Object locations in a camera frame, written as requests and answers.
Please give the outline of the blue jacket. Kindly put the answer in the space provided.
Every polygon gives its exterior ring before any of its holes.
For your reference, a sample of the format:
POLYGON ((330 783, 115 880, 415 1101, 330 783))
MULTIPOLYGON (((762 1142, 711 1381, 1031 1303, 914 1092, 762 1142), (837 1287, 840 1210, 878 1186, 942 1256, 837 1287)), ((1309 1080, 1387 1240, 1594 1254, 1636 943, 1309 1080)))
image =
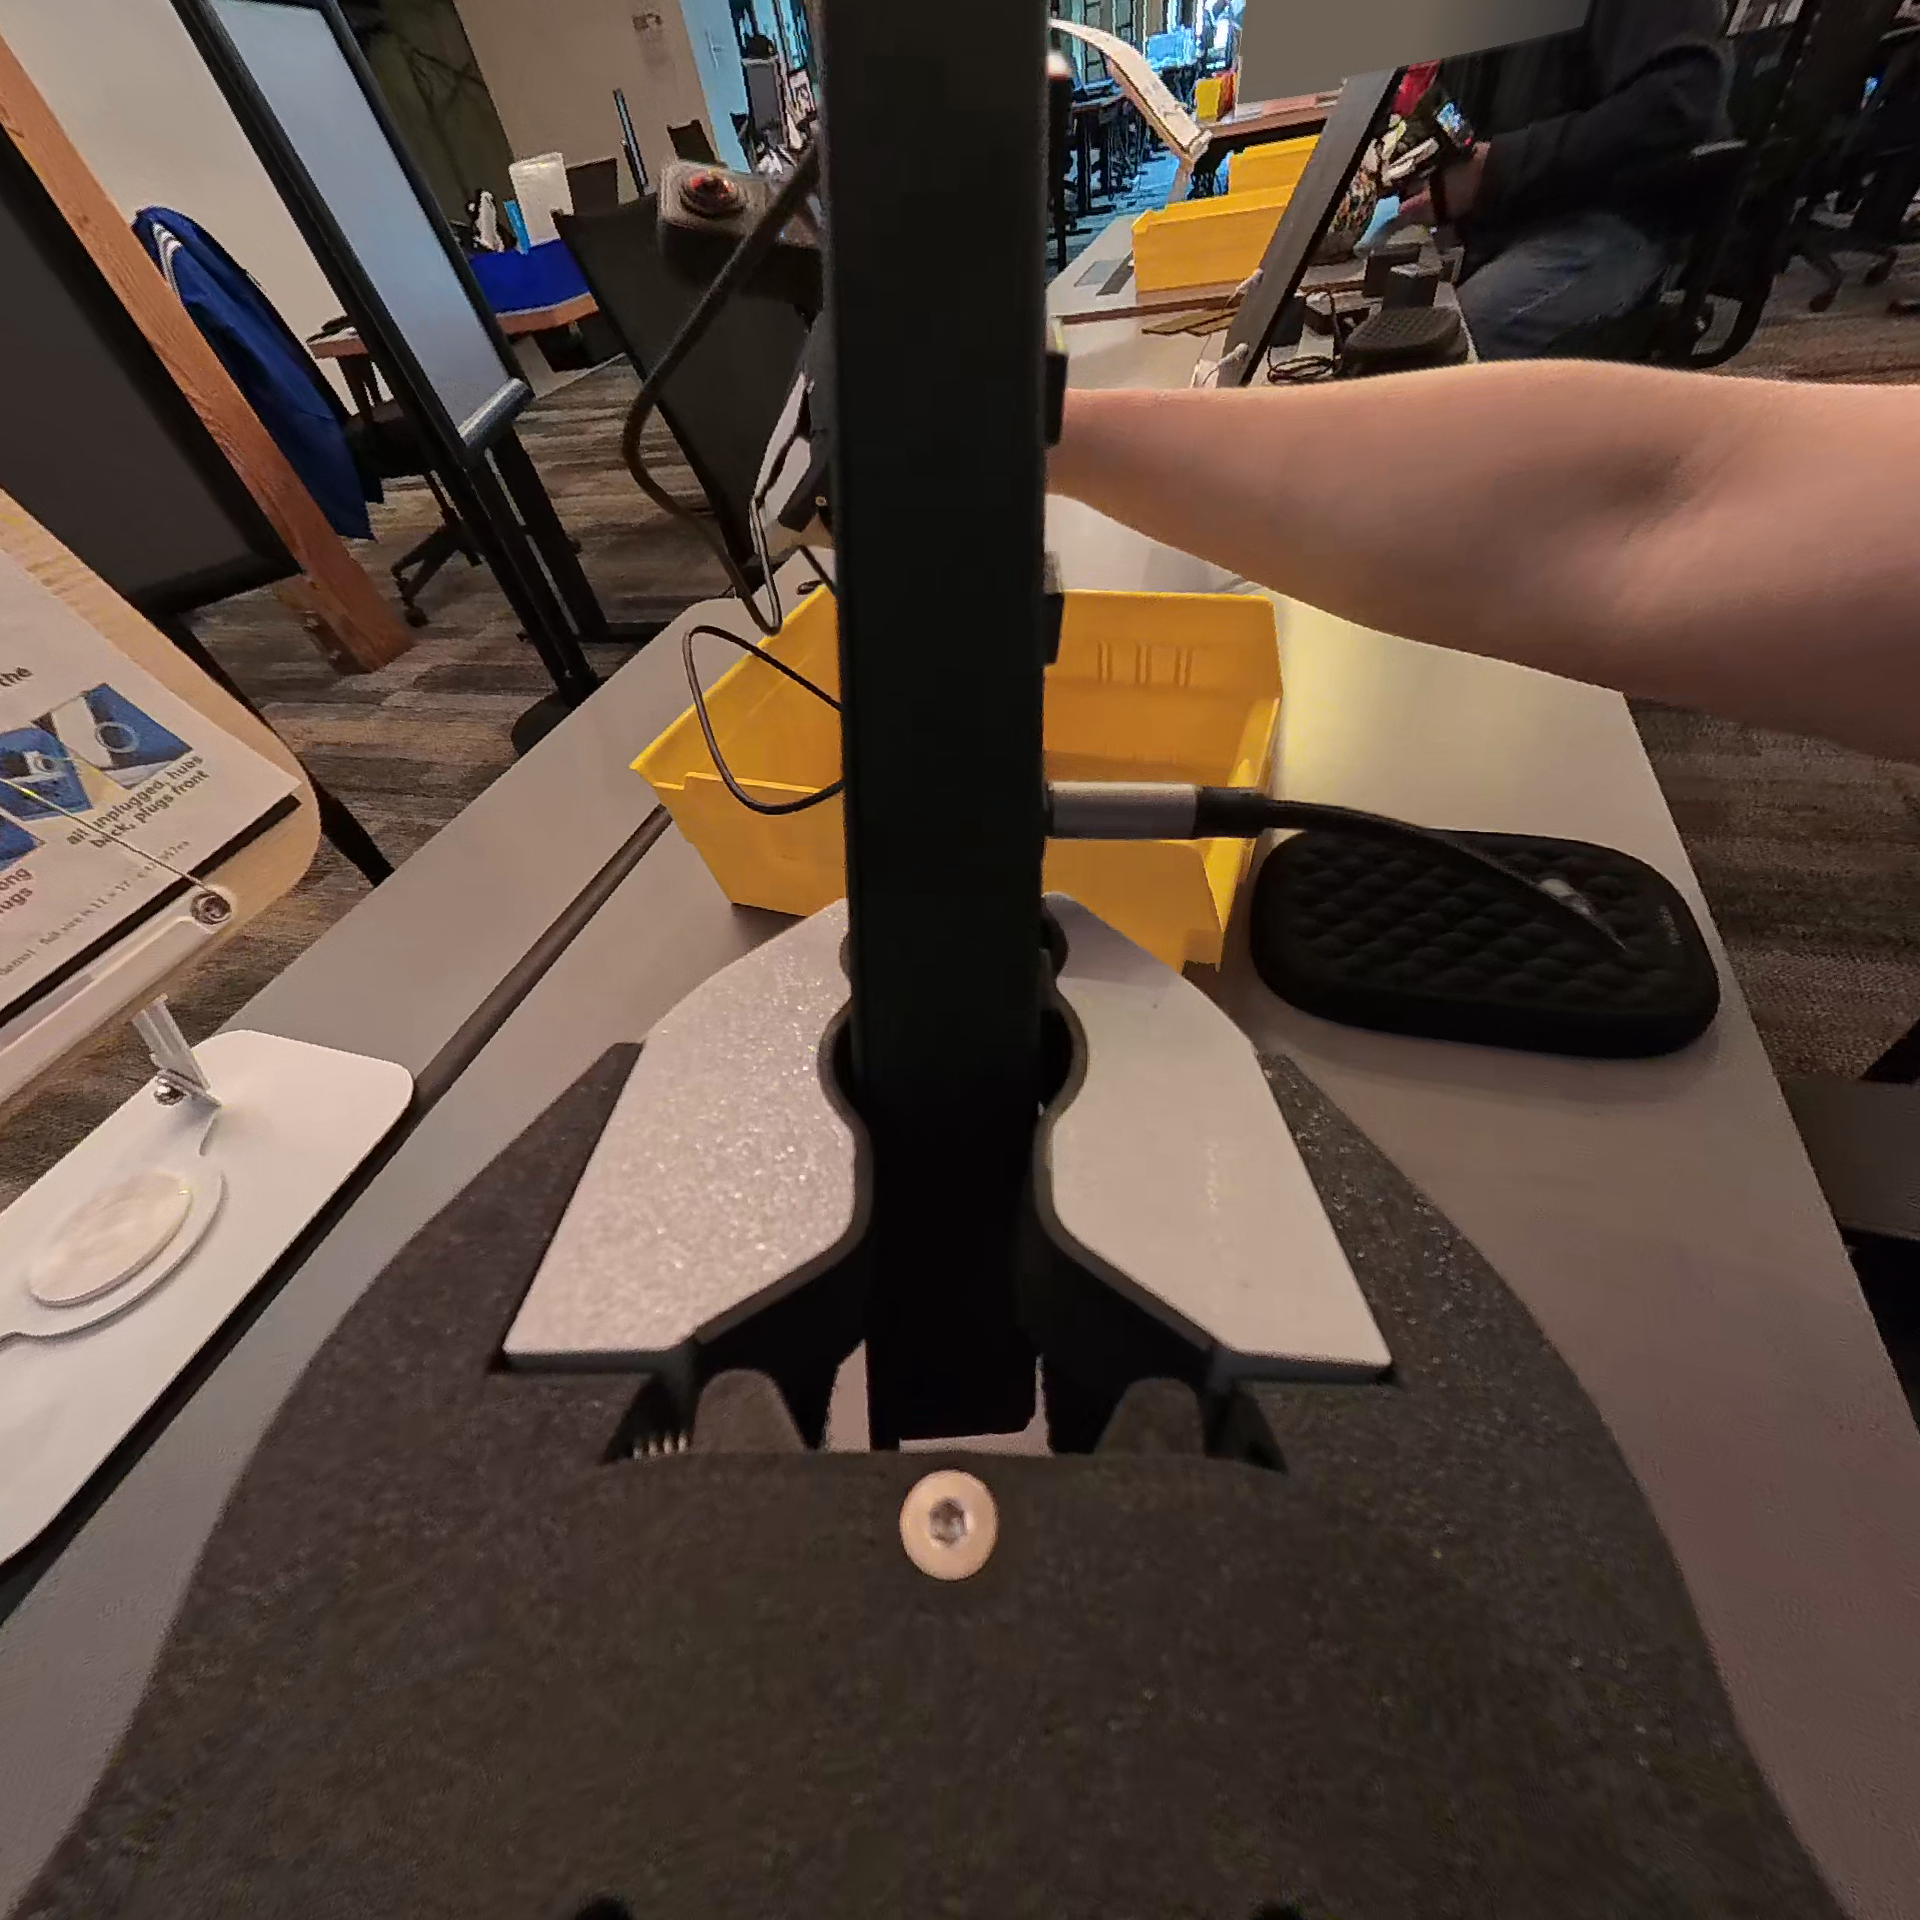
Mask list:
POLYGON ((381 481, 363 472, 344 404, 255 279, 182 213, 141 207, 132 236, 330 527, 372 540, 367 506, 381 502, 381 481))

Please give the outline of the black quilted cushion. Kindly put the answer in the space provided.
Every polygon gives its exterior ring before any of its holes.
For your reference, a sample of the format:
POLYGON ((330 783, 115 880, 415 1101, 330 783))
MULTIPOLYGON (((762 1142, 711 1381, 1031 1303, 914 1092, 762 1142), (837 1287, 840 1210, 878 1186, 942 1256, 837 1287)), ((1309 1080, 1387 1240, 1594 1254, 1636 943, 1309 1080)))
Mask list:
POLYGON ((1368 1033, 1587 1060, 1662 1057, 1714 1025, 1718 972, 1666 876, 1576 839, 1462 840, 1587 908, 1611 942, 1427 847, 1311 829, 1278 840, 1252 880, 1245 932, 1261 982, 1368 1033))

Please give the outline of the black display panel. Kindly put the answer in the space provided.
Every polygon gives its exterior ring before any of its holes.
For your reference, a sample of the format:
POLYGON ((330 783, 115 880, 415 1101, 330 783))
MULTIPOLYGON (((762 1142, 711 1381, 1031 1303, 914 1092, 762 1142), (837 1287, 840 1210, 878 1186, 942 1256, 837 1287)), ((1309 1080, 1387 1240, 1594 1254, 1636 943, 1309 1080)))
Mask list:
POLYGON ((188 616, 291 580, 295 554, 12 134, 2 134, 2 484, 261 717, 188 616))

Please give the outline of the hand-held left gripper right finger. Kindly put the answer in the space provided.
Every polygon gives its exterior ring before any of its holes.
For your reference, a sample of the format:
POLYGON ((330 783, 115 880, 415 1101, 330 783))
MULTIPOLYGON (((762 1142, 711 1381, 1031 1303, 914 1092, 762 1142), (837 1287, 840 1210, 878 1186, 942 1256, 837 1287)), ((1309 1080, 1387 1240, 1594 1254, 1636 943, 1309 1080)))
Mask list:
POLYGON ((1203 1423, 1255 1384, 1383 1384, 1394 1358, 1255 1045, 1183 974, 1046 896, 1062 1080, 1031 1162, 1028 1334, 1050 1441, 1139 1383, 1203 1423))

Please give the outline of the yellow plastic bin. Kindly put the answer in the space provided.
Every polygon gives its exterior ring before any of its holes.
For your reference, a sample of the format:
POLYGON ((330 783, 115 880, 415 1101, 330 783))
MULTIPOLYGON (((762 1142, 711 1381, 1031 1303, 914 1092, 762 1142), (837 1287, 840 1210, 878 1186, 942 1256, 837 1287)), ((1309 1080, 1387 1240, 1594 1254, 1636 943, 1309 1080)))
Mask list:
MULTIPOLYGON (((703 695, 731 775, 762 804, 828 789, 840 769, 837 613, 824 586, 799 599, 772 663, 716 636, 692 641, 718 661, 703 695)), ((1045 674, 1045 769, 1068 782, 1266 786, 1279 740, 1279 630, 1256 596, 1224 591, 1086 591, 1062 607, 1045 674)), ((840 799, 786 813, 740 806, 714 768, 696 711, 676 714, 634 760, 733 904, 794 918, 845 894, 840 799)), ((1221 961, 1252 847, 1232 839, 1140 845, 1059 842, 1045 887, 1066 894, 1170 969, 1221 961)))
POLYGON ((1263 261, 1318 134, 1295 134, 1224 158, 1216 192, 1143 210, 1131 226, 1140 301, 1232 292, 1263 261))

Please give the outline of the grey laptop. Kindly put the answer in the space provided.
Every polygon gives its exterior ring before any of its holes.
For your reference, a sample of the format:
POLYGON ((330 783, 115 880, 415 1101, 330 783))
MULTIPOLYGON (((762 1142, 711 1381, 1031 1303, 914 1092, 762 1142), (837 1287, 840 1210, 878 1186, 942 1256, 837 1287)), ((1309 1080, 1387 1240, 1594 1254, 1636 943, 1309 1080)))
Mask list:
POLYGON ((1211 367, 1211 385, 1219 391, 1244 388, 1261 375, 1272 346, 1294 346, 1300 341, 1304 273, 1328 239, 1367 148, 1386 127, 1403 76, 1405 69, 1394 65, 1341 84, 1302 178, 1263 248, 1261 264, 1227 324, 1221 356, 1211 367))

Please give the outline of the person's right forearm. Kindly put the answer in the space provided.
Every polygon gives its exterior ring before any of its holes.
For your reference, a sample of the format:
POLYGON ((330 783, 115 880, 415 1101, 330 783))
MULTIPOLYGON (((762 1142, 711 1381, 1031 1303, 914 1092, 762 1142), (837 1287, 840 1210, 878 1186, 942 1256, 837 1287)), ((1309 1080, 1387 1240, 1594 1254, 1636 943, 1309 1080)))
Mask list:
POLYGON ((1918 392, 1582 360, 1069 391, 1046 488, 1373 632, 1918 760, 1918 392))

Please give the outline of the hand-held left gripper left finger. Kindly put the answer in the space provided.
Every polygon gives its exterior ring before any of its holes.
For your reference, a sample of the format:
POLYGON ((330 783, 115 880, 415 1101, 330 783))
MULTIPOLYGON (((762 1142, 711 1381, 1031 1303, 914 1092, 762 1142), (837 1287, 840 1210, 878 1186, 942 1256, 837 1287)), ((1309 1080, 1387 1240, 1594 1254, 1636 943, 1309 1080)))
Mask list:
POLYGON ((691 1415, 719 1374, 772 1378, 807 1441, 861 1338, 866 1138, 831 1045, 847 912, 723 967, 647 1033, 500 1358, 639 1374, 691 1415))

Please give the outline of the black framed display screen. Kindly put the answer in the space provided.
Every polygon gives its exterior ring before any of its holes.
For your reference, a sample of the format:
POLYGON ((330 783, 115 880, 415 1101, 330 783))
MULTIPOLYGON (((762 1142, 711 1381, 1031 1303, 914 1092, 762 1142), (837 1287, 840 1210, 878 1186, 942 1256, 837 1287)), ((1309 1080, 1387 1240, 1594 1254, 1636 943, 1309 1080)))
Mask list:
POLYGON ((624 637, 519 441, 533 388, 344 13, 326 2, 176 2, 176 13, 554 684, 512 728, 527 752, 598 690, 584 644, 624 637))

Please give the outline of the black USB hub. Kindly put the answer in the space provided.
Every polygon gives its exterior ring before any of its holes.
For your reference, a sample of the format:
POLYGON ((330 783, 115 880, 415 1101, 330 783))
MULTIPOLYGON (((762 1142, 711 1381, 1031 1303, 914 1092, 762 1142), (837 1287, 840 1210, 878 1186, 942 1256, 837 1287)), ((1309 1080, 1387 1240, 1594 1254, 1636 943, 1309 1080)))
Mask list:
POLYGON ((1043 1068, 1045 4, 821 4, 870 1441, 1013 1433, 1043 1068))

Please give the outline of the black office chair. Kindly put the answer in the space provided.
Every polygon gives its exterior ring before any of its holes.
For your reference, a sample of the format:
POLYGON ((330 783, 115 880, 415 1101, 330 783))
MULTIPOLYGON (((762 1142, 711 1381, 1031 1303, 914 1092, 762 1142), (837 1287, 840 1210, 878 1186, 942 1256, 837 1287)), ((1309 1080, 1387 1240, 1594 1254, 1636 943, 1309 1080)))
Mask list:
MULTIPOLYGON (((659 241, 653 199, 565 213, 560 237, 634 367, 648 376, 703 292, 659 241)), ((762 457, 794 391, 807 324, 771 295, 739 292, 662 383, 659 413, 700 480, 730 545, 751 544, 748 506, 762 457)))

